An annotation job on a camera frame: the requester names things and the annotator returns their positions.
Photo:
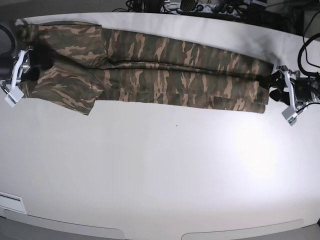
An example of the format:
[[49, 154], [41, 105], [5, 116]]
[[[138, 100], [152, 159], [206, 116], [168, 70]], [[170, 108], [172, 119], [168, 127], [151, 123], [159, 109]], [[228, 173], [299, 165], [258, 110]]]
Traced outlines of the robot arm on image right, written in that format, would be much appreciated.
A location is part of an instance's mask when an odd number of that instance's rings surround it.
[[320, 73], [306, 71], [302, 65], [302, 55], [307, 46], [319, 37], [320, 34], [317, 33], [303, 43], [297, 56], [297, 71], [281, 65], [277, 67], [275, 73], [259, 78], [262, 88], [267, 90], [274, 88], [269, 93], [274, 101], [286, 104], [297, 115], [308, 106], [320, 103]]

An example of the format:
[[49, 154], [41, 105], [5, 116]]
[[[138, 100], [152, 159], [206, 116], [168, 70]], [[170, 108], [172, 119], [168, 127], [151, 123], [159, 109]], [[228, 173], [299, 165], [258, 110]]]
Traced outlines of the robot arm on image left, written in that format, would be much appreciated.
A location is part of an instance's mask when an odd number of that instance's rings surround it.
[[1, 25], [0, 31], [9, 39], [9, 49], [0, 54], [1, 89], [7, 94], [7, 85], [13, 88], [21, 82], [36, 81], [41, 70], [53, 66], [53, 51], [46, 45], [31, 42], [25, 48], [19, 47], [13, 32]]

